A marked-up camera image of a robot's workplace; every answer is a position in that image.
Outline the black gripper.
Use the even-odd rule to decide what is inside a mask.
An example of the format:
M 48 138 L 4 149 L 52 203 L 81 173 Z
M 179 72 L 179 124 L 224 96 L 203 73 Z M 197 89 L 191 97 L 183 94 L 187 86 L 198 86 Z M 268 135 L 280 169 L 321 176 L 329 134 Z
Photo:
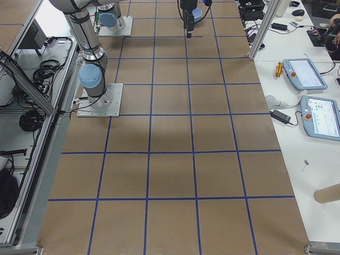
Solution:
M 197 0 L 180 0 L 180 8 L 183 10 L 183 28 L 185 36 L 188 38 L 191 38 L 192 31 L 194 30 L 192 11 L 197 8 L 197 2 Z

